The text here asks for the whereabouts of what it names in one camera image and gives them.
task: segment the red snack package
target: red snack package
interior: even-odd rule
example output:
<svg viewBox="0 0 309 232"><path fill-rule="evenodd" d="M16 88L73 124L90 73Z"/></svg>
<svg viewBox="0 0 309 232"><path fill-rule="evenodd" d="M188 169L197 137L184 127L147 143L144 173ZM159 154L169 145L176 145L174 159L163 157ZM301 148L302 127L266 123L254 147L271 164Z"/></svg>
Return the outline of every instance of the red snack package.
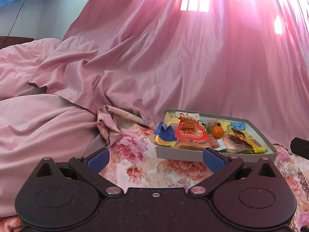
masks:
<svg viewBox="0 0 309 232"><path fill-rule="evenodd" d="M180 122L175 130L176 138L188 138L194 140L208 140L208 136L198 120L180 117Z"/></svg>

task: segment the pink flower pattern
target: pink flower pattern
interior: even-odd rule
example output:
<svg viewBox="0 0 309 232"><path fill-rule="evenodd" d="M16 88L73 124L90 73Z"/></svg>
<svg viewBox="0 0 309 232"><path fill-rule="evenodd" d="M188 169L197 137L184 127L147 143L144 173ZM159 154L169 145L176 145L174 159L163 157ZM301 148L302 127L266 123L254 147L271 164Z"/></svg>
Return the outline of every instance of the pink flower pattern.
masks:
<svg viewBox="0 0 309 232"><path fill-rule="evenodd" d="M296 192L298 190L298 183L297 183L297 180L294 179L293 177L291 176L286 176L284 177L285 181L288 183L289 187L294 191Z"/></svg>
<svg viewBox="0 0 309 232"><path fill-rule="evenodd" d="M285 150L281 146L276 146L276 150L278 152L277 159L282 162L289 162L291 160L291 157L287 150Z"/></svg>
<svg viewBox="0 0 309 232"><path fill-rule="evenodd" d="M146 162L147 142L138 138L136 133L123 132L122 138L112 146L112 150L117 152L120 159L133 164Z"/></svg>
<svg viewBox="0 0 309 232"><path fill-rule="evenodd" d="M157 172L176 172L193 181L202 181L212 175L212 172L201 162L178 161L167 159L158 164Z"/></svg>
<svg viewBox="0 0 309 232"><path fill-rule="evenodd" d="M144 172L143 170L138 169L137 166L134 164L127 169L127 175L129 176L128 181L132 180L132 182L135 183L137 179L141 180L144 177Z"/></svg>
<svg viewBox="0 0 309 232"><path fill-rule="evenodd" d="M149 136L149 135L153 135L155 133L154 130L149 129L149 128L140 128L139 130L137 130L137 136L141 137L141 136Z"/></svg>
<svg viewBox="0 0 309 232"><path fill-rule="evenodd" d="M297 225L299 228L309 225L309 211L302 211L298 215Z"/></svg>

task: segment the small orange fruit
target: small orange fruit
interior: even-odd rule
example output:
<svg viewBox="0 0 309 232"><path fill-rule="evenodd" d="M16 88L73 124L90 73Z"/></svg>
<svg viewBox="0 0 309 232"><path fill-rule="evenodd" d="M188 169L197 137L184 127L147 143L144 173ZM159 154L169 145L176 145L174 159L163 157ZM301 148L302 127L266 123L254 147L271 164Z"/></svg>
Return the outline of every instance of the small orange fruit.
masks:
<svg viewBox="0 0 309 232"><path fill-rule="evenodd" d="M215 138L222 138L224 130L221 126L215 126L211 132Z"/></svg>

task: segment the blue gripper pad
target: blue gripper pad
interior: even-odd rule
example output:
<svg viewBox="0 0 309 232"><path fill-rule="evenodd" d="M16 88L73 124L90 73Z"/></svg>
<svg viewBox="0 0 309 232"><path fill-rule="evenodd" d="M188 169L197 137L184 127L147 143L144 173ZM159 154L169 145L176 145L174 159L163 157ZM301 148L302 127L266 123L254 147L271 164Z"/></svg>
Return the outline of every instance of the blue gripper pad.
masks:
<svg viewBox="0 0 309 232"><path fill-rule="evenodd" d="M97 155L88 159L87 167L95 171L96 173L101 172L101 170L107 166L109 163L109 150L106 148L99 152Z"/></svg>
<svg viewBox="0 0 309 232"><path fill-rule="evenodd" d="M225 161L218 156L214 155L207 149L203 150L203 162L211 172L217 173L219 170L225 167Z"/></svg>

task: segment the snack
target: snack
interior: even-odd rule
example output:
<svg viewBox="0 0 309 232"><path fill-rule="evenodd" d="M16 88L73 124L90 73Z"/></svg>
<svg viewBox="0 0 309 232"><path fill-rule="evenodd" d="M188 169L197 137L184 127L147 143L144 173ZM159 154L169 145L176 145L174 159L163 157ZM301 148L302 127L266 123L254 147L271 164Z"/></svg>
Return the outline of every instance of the snack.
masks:
<svg viewBox="0 0 309 232"><path fill-rule="evenodd" d="M246 130L239 131L232 125L227 126L226 135L222 138L229 153L265 153L262 147Z"/></svg>
<svg viewBox="0 0 309 232"><path fill-rule="evenodd" d="M211 145L212 149L217 149L220 147L220 144L218 143L217 139L212 134L208 135L208 142L209 145Z"/></svg>
<svg viewBox="0 0 309 232"><path fill-rule="evenodd" d="M203 125L205 126L207 134L211 134L215 126L221 126L221 120L219 119L207 120L204 122Z"/></svg>
<svg viewBox="0 0 309 232"><path fill-rule="evenodd" d="M183 113L180 113L178 118L180 121L177 128L175 129L176 138L208 140L206 131L203 127L200 126L198 119Z"/></svg>
<svg viewBox="0 0 309 232"><path fill-rule="evenodd" d="M206 147L211 148L211 145L207 140L194 140L194 139L182 138L177 141L174 148L203 151L203 149Z"/></svg>

